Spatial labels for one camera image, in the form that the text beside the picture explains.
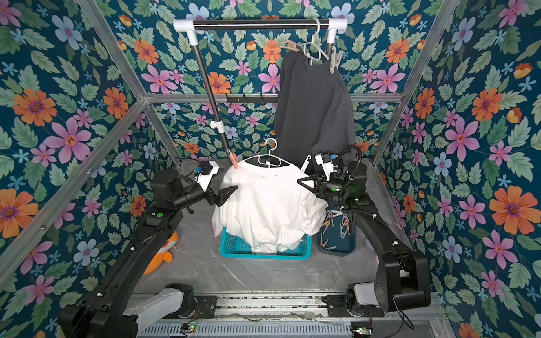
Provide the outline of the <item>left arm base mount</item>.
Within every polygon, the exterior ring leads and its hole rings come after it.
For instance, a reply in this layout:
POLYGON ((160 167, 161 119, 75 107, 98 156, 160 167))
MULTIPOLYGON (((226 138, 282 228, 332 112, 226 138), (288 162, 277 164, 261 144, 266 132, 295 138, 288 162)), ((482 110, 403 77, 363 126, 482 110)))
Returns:
POLYGON ((189 296, 183 301, 181 308, 164 317, 164 319, 210 319, 217 310, 218 297, 216 296, 189 296))

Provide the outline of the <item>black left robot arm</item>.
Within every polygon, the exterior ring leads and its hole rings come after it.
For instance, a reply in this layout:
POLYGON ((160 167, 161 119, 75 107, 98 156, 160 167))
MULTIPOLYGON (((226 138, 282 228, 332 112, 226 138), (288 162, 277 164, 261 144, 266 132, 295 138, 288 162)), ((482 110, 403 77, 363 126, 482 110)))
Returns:
POLYGON ((203 161, 194 177, 175 169, 156 174, 151 182, 154 202, 140 217, 128 247, 93 291, 60 312, 66 337, 136 337, 172 313, 195 313, 193 288, 181 283, 167 285, 132 308, 128 301, 152 259, 176 233, 184 211, 200 201, 222 206, 237 190, 234 185, 214 192, 210 184, 219 172, 215 161, 203 161))

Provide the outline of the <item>dark teal clothespin tray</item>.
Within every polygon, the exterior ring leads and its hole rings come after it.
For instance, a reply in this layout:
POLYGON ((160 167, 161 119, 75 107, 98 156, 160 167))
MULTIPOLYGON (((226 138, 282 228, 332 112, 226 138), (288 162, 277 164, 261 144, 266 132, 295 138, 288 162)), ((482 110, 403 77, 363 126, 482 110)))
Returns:
POLYGON ((356 249, 354 226, 339 206, 328 206, 316 243, 321 252, 332 256, 348 256, 356 249))

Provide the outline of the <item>teal laundry basket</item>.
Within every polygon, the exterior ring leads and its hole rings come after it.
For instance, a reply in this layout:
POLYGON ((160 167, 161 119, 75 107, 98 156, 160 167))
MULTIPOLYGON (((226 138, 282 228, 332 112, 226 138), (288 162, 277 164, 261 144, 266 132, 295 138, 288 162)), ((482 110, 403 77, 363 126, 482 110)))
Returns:
POLYGON ((220 253, 230 259, 261 259, 275 261, 305 261, 311 256, 312 239, 304 235, 300 245, 295 250, 286 250, 271 255, 256 253, 243 239, 229 235, 225 230, 221 235, 220 253))

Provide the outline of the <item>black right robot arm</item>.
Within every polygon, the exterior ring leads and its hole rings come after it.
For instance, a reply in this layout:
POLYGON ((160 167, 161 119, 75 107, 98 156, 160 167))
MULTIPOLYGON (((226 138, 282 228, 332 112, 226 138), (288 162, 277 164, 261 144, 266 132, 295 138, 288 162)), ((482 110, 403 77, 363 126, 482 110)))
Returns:
POLYGON ((383 216, 374 201, 380 183, 370 163, 360 156, 346 161, 357 146, 347 146, 337 156, 328 152, 312 157, 313 175, 297 182, 316 197, 334 205, 335 214, 357 227, 376 255, 376 277, 372 282, 353 283, 342 300, 352 315, 379 309, 384 313, 427 307, 431 303, 431 279, 426 256, 412 249, 399 223, 383 216))

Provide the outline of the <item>dark grey t-shirt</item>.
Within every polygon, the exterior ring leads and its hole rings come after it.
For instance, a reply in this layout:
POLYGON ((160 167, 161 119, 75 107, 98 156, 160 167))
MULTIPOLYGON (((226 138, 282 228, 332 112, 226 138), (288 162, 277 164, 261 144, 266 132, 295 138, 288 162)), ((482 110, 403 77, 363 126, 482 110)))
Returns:
POLYGON ((308 155, 339 154, 355 144, 349 90, 329 61, 311 65, 303 53, 287 52, 279 76, 276 156, 300 167, 308 155))

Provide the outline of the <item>white steel clothes rack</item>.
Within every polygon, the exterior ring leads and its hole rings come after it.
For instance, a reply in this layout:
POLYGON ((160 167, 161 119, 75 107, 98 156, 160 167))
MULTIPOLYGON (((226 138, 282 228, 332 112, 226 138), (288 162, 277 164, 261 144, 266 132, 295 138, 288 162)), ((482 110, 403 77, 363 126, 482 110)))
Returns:
MULTIPOLYGON (((228 138, 225 133, 225 125, 221 117, 221 113, 217 108, 214 94, 230 94, 231 86, 227 83, 227 79, 219 74, 209 75, 206 66, 202 60, 201 51, 199 48, 198 31, 210 30, 274 30, 274 29, 306 29, 316 30, 314 19, 278 19, 278 20, 221 20, 221 21, 196 21, 192 19, 176 19, 173 21, 173 28, 176 32, 185 33, 190 43, 199 71, 204 81, 204 88, 211 104, 211 109, 214 112, 215 121, 211 123, 211 127, 216 129, 221 135, 223 147, 225 151, 230 149, 228 138)), ((348 22, 345 18, 329 18, 319 19, 321 29, 328 31, 327 55, 330 56, 332 46, 335 46, 335 39, 338 31, 345 30, 348 27, 348 22)))

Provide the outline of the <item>salmon clothespin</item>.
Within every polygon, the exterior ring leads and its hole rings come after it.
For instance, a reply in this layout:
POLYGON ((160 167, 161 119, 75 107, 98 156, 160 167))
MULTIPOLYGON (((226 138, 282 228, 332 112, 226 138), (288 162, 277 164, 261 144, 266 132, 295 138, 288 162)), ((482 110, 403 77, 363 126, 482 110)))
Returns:
POLYGON ((236 156, 236 154, 234 154, 230 149, 228 149, 227 151, 227 154, 228 154, 228 157, 232 163, 232 166, 234 167, 235 170, 237 170, 239 168, 239 165, 238 165, 238 158, 236 156))

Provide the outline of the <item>white garment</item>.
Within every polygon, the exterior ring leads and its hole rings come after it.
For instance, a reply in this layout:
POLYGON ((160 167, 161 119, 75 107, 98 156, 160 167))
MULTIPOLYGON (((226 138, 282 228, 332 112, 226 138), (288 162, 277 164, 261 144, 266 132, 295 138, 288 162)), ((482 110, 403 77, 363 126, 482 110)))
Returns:
POLYGON ((220 188, 237 190, 212 217, 214 235, 243 239, 257 253, 295 250, 315 235, 327 215, 328 202, 297 183, 307 177, 295 165, 264 168, 246 161, 230 167, 220 188))

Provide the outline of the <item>orange shark plush toy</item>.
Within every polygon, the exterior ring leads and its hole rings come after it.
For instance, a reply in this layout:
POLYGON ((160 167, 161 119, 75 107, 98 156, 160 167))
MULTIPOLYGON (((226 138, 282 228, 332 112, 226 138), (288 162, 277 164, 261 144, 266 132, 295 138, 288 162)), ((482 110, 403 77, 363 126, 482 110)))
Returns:
POLYGON ((178 241, 178 233, 174 231, 171 237, 165 243, 165 245, 163 245, 162 248, 160 248, 158 252, 155 254, 155 256, 153 257, 153 259, 147 266, 147 269, 145 270, 143 275, 148 275, 150 273, 153 273, 164 262, 166 263, 172 262, 173 255, 172 253, 170 253, 170 250, 176 245, 177 241, 178 241))

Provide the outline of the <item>white plastic hanger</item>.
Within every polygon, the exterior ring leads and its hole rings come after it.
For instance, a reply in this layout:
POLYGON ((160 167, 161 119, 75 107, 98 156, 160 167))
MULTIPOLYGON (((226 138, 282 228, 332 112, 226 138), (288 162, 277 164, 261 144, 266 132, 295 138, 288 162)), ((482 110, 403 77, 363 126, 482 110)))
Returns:
POLYGON ((297 45, 298 49, 307 58, 310 66, 313 66, 317 61, 322 61, 322 59, 327 61, 330 59, 327 53, 322 49, 321 45, 316 43, 316 38, 319 36, 321 30, 321 22, 318 18, 315 18, 314 20, 316 23, 316 32, 311 36, 311 40, 297 45))
POLYGON ((281 168, 292 165, 289 161, 286 161, 273 153, 278 148, 278 141, 275 138, 266 139, 265 145, 270 146, 270 149, 266 154, 253 155, 244 159, 243 162, 262 168, 281 168))

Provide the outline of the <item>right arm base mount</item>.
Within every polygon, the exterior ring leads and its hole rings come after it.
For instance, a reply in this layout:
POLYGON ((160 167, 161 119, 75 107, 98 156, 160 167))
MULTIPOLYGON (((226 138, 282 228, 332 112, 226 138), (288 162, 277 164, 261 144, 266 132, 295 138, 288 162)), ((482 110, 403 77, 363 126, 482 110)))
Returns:
POLYGON ((329 294, 321 299, 331 318, 383 318, 385 313, 374 305, 361 305, 349 294, 329 294))

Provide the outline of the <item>black wall hook rail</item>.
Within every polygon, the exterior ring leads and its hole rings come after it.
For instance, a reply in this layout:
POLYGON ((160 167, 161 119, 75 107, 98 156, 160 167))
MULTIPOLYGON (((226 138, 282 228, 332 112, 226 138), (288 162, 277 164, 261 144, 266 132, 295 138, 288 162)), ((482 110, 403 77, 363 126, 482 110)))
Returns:
POLYGON ((277 104, 278 94, 227 94, 228 104, 277 104))

